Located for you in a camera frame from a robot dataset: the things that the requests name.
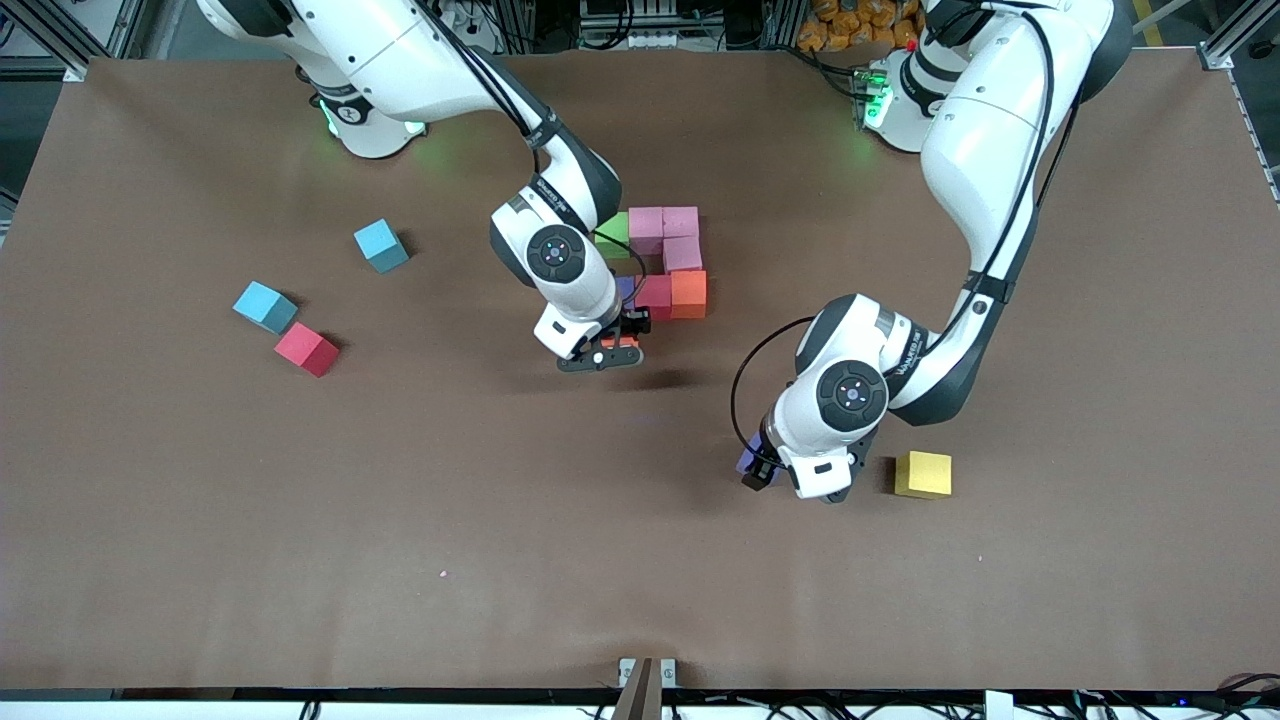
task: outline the yellow cube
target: yellow cube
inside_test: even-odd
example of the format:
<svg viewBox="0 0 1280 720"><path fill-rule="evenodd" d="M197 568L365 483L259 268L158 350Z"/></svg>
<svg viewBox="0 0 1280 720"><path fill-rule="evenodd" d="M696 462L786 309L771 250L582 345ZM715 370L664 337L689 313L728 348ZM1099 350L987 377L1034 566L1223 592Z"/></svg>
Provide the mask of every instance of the yellow cube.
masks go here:
<svg viewBox="0 0 1280 720"><path fill-rule="evenodd" d="M893 492L908 497L951 497L951 456L913 450L897 459Z"/></svg>

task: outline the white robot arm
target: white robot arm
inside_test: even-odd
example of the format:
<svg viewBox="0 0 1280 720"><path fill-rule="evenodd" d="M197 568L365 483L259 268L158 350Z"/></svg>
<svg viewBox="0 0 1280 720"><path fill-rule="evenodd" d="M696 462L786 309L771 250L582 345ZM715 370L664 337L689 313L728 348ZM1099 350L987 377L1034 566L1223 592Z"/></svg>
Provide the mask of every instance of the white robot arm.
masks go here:
<svg viewBox="0 0 1280 720"><path fill-rule="evenodd" d="M589 233L622 199L617 174L513 74L463 45L415 0L197 0L237 40L293 58L333 132L353 154L384 158L426 123L503 110L535 154L550 158L490 219L503 264L547 300L534 334L562 370L634 365L637 347L600 337L648 332L645 311L623 313L613 275Z"/></svg>
<svg viewBox="0 0 1280 720"><path fill-rule="evenodd" d="M927 36L888 58L867 127L905 150L919 140L925 182L969 243L968 282L941 333L863 295L828 302L800 341L796 380L739 465L755 489L785 468L800 497L838 502L886 413L925 425L960 411L1036 233L1033 181L1048 138L1130 45L1112 0L934 0L928 22L951 46Z"/></svg>

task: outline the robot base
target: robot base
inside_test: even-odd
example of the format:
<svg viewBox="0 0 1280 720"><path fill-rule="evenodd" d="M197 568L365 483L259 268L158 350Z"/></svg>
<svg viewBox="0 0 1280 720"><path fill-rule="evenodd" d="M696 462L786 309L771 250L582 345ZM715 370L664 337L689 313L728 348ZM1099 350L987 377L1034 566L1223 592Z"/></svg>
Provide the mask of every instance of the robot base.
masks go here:
<svg viewBox="0 0 1280 720"><path fill-rule="evenodd" d="M378 110L370 110L362 124L347 124L332 117L328 108L321 109L329 120L329 133L342 141L352 155L369 160L389 158L428 131L426 123L394 120Z"/></svg>
<svg viewBox="0 0 1280 720"><path fill-rule="evenodd" d="M884 142L906 152L919 152L924 146L924 135L929 131L932 118L924 117L920 108L911 101L901 90L902 63L910 54L906 50L895 50L883 60L872 63L872 69L883 70L888 81L888 87L895 88L888 102L881 106L881 117L868 118L864 115L864 106L859 102L854 105L855 120L867 129L879 135Z"/></svg>

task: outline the cable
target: cable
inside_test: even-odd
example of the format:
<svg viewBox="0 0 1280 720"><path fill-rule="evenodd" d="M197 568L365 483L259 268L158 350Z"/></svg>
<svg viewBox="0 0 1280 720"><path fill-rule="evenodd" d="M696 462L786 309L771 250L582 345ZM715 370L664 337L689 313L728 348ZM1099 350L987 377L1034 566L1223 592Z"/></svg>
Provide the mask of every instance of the cable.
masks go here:
<svg viewBox="0 0 1280 720"><path fill-rule="evenodd" d="M1075 127L1075 115L1080 111L1080 94L1075 94L1075 100L1071 100L1071 114L1066 118L1066 124L1062 126L1062 140L1057 141L1057 150L1053 151L1053 160L1048 164L1048 172L1044 173L1044 183L1041 184L1039 195L1036 196L1036 206L1039 208L1044 204L1044 195L1048 192L1050 183L1053 182L1053 173L1057 172L1057 161L1062 159L1062 150L1066 147L1066 141L1071 138L1071 128Z"/></svg>
<svg viewBox="0 0 1280 720"><path fill-rule="evenodd" d="M490 23L493 23L493 28L495 31L500 32L502 36L506 37L508 42L512 42L512 41L515 41L515 42L527 42L530 50L532 49L532 46L534 46L534 38L525 37L522 35L513 35L511 32L507 32L507 29L502 27L502 23L498 22L498 18L493 14L493 8L490 8L489 5L486 5L484 3L475 3L475 4L480 5L480 12L484 13L484 17ZM508 55L512 54L509 47L507 49L507 54Z"/></svg>
<svg viewBox="0 0 1280 720"><path fill-rule="evenodd" d="M1128 705L1129 707L1134 708L1139 715L1142 715L1147 720L1160 720L1160 717L1156 717L1156 715L1153 712L1151 712L1149 710L1147 710L1146 707L1143 707L1143 706L1140 706L1140 705L1138 705L1135 702L1129 702L1128 700L1125 700L1123 694L1120 694L1120 693L1117 693L1115 691L1111 691L1111 694L1116 696L1116 700L1119 700L1120 702L1123 702L1123 703Z"/></svg>
<svg viewBox="0 0 1280 720"><path fill-rule="evenodd" d="M1015 8L1019 5L1027 5L1025 3L1012 3L1012 1L1006 3L1004 0L1000 0L998 4L1010 5ZM1032 149L1032 156L1030 156L1032 159L1027 164L1027 170L1023 173L1023 182L1018 188L1018 193L1014 195L1014 201L1010 204L1009 217L1005 219L1004 229L1000 231L1000 240L996 241L996 247L992 249L991 256L987 258L987 263L986 265L983 265L982 272L978 273L978 275L974 278L973 287L969 288L969 293L965 296L964 302L956 310L955 315L951 316L951 320L947 322L946 328L943 328L942 332L938 333L938 338L932 343L929 343L928 346L925 346L923 351L920 351L920 359L928 357L931 352L933 352L940 345L942 345L942 341L945 341L947 336L951 334L951 331L954 331L955 327L960 323L960 319L964 318L965 313L969 311L969 305L973 302L974 296L978 293L978 286L980 284L980 281L991 275L991 269L996 265L996 259L1000 258L1000 251L1001 249L1004 249L1005 241L1009 240L1009 231L1012 229L1014 220L1018 218L1018 210L1021 206L1023 197L1027 195L1027 190L1030 187L1032 181L1036 179L1036 167L1039 164L1041 151L1044 147L1044 140L1046 140L1044 136L1048 133L1048 117L1053 105L1053 50L1050 47L1048 36L1044 35L1044 28L1041 27L1039 22L1029 12L1025 10L1021 13L1021 18L1025 19L1028 24L1032 26L1033 31L1036 31L1036 36L1039 38L1041 42L1041 49L1044 51L1044 108L1043 110L1041 110L1041 122L1039 122L1039 128L1036 132L1036 145Z"/></svg>
<svg viewBox="0 0 1280 720"><path fill-rule="evenodd" d="M854 92L851 90L845 90L844 87L840 87L840 85L829 74L827 74L827 64L818 60L817 53L813 54L813 61L817 63L818 74L820 74L822 79L827 81L827 85L829 85L831 88L835 90L836 92L844 95L845 97L849 97L850 100L861 100L864 102L870 102L872 100L876 100L876 96L869 92Z"/></svg>
<svg viewBox="0 0 1280 720"><path fill-rule="evenodd" d="M604 234L600 231L594 231L594 232L595 232L595 234L603 237L604 240L612 242L613 245L617 245L618 247L626 250L627 255L630 255L631 258L634 258L635 261L640 265L640 279L636 282L635 288L631 290L631 293L627 295L626 299L622 301L622 304L626 305L627 302L631 302L632 300L635 300L637 295L640 295L640 288L643 288L644 287L644 282L646 279L649 279L649 268L645 266L644 258L641 258L640 254L636 252L635 250L632 250L631 246L627 245L626 242L622 242L620 240L614 240L614 238Z"/></svg>
<svg viewBox="0 0 1280 720"><path fill-rule="evenodd" d="M1229 693L1229 692L1233 692L1233 691L1238 691L1238 689L1240 689L1240 688L1243 688L1245 685L1252 685L1253 683L1257 683L1258 680L1280 680L1280 675L1277 675L1275 673L1254 673L1253 675L1249 675L1247 678L1236 680L1236 682L1231 683L1230 685L1222 685L1221 688L1217 688L1217 691L1215 691L1215 692L1217 692L1217 693Z"/></svg>
<svg viewBox="0 0 1280 720"><path fill-rule="evenodd" d="M841 68L838 65L831 65L831 64L823 63L818 58L810 58L809 55L805 55L803 51L800 51L800 50L797 50L797 49L795 49L795 47L792 47L790 45L765 45L764 47L760 47L760 50L782 50L785 53L788 53L792 58L795 58L795 59L800 60L801 63L809 65L810 68L814 68L814 69L826 69L828 73L831 73L833 76L852 76L854 74L852 68Z"/></svg>
<svg viewBox="0 0 1280 720"><path fill-rule="evenodd" d="M493 77L488 64L485 64L484 60L481 60L475 51L467 46L467 44L458 40L458 36L454 35L452 29L445 27L444 22L436 17L435 13L428 9L422 0L413 0L413 4L422 13L422 15L426 17L428 22L431 23L435 32L448 41L449 46L453 47L453 51L462 59L462 63L471 70L471 74L480 82L480 86L489 94L489 97L492 97L494 104L498 105L498 109L507 115L507 119L516 124L516 128L520 129L520 135L527 138L532 133L532 129L529 127L529 123L525 122L524 115L520 114L520 110L516 108L516 104L512 102L507 91L502 87L497 78ZM532 156L534 174L536 176L541 172L541 159L538 156L538 149L530 147L529 152Z"/></svg>
<svg viewBox="0 0 1280 720"><path fill-rule="evenodd" d="M632 4L632 0L626 0L626 6L618 10L618 27L617 29L613 31L613 37L605 41L604 45L591 45L585 40L579 40L579 45L590 50L613 50L614 47L621 45L622 41L627 38L627 36L631 35L631 28L635 24L635 19L636 19L635 5ZM623 20L626 20L625 29L622 27Z"/></svg>
<svg viewBox="0 0 1280 720"><path fill-rule="evenodd" d="M733 384L731 384L728 388L728 419L733 424L733 434L737 436L737 441L742 443L742 448L750 452L753 457L755 457L762 462L768 462L773 468L782 468L783 465L776 460L771 460L756 452L756 450L751 447L751 445L746 441L746 438L742 437L742 429L737 425L737 384L742 379L742 372L746 370L748 364L751 363L751 357L755 357L756 352L763 350L764 346L769 345L771 342L773 342L774 338L790 331L791 328L813 322L814 316L815 315L809 315L808 318L791 320L790 323L769 333L768 337L765 337L760 342L755 343L755 347L753 347L751 351L746 354L746 357L742 359L742 364L737 366L737 372L733 373Z"/></svg>

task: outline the green cube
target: green cube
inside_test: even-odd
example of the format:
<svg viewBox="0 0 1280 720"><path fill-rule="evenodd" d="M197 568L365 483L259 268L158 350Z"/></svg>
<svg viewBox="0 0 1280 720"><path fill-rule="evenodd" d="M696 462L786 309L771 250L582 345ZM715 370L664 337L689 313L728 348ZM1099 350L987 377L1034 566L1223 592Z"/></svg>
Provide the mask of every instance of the green cube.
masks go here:
<svg viewBox="0 0 1280 720"><path fill-rule="evenodd" d="M627 214L625 211L613 215L596 229L622 245L631 245L631 238L627 237ZM605 260L622 260L631 256L626 247L618 247L617 243L609 242L600 236L595 236L595 249L600 251L600 255Z"/></svg>

